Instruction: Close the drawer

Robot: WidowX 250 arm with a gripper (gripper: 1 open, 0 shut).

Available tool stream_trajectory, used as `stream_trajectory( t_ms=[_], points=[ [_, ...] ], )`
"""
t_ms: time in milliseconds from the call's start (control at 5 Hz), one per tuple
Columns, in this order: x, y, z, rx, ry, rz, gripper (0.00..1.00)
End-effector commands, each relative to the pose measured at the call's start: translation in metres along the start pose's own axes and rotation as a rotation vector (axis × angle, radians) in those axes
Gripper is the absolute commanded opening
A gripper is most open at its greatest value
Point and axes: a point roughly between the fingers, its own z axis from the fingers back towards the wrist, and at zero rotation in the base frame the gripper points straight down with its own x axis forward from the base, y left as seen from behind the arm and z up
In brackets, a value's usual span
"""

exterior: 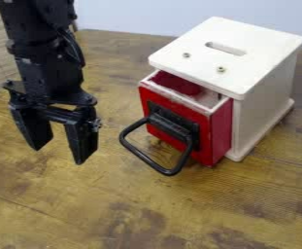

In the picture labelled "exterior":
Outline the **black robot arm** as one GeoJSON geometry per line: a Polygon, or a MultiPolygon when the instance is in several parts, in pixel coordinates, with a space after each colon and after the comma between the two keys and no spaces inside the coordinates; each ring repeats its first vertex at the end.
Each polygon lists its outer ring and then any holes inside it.
{"type": "Polygon", "coordinates": [[[75,0],[0,0],[7,51],[22,78],[5,83],[10,110],[29,146],[41,150],[66,127],[75,162],[96,152],[100,119],[96,97],[82,88],[86,59],[71,25],[75,0]]]}

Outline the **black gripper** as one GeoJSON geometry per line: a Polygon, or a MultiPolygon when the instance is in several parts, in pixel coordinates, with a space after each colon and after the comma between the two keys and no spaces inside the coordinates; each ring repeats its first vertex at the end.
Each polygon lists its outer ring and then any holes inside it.
{"type": "Polygon", "coordinates": [[[54,138],[50,122],[65,124],[75,162],[99,148],[98,99],[82,87],[83,65],[62,50],[10,50],[21,79],[7,81],[10,109],[29,146],[39,151],[54,138]]]}

